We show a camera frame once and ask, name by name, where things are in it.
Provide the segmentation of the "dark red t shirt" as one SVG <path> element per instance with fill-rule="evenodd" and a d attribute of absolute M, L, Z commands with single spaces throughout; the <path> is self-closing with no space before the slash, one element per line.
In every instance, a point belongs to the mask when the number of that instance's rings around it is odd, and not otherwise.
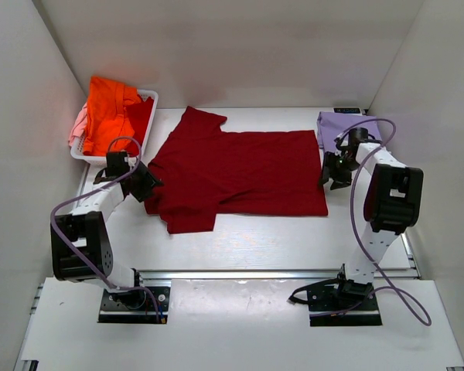
<path fill-rule="evenodd" d="M 327 216 L 313 130 L 227 132 L 227 117 L 188 107 L 148 169 L 145 201 L 170 234 L 213 230 L 219 214 Z"/>

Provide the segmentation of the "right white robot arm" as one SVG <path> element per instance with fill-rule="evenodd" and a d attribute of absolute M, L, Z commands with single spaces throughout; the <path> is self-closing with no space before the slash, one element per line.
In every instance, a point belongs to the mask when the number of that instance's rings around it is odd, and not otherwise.
<path fill-rule="evenodd" d="M 318 316 L 376 308 L 374 275 L 388 247 L 417 223 L 424 180 L 421 169 L 399 162 L 363 125 L 346 129 L 334 142 L 335 151 L 323 155 L 318 186 L 355 189 L 362 171 L 370 174 L 370 183 L 363 203 L 366 226 L 363 233 L 354 234 L 359 248 L 350 262 L 335 278 L 303 287 L 305 299 L 296 293 L 288 299 L 308 305 Z"/>

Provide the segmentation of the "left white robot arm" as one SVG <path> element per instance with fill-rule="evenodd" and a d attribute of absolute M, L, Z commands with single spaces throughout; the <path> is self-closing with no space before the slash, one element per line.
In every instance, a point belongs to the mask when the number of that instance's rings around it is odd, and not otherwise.
<path fill-rule="evenodd" d="M 59 281 L 97 284 L 115 294 L 127 293 L 136 301 L 155 295 L 143 286 L 139 272 L 115 260 L 106 223 L 128 196 L 142 203 L 163 181 L 137 158 L 131 163 L 126 151 L 106 155 L 106 165 L 91 191 L 56 206 L 50 214 L 54 277 Z"/>

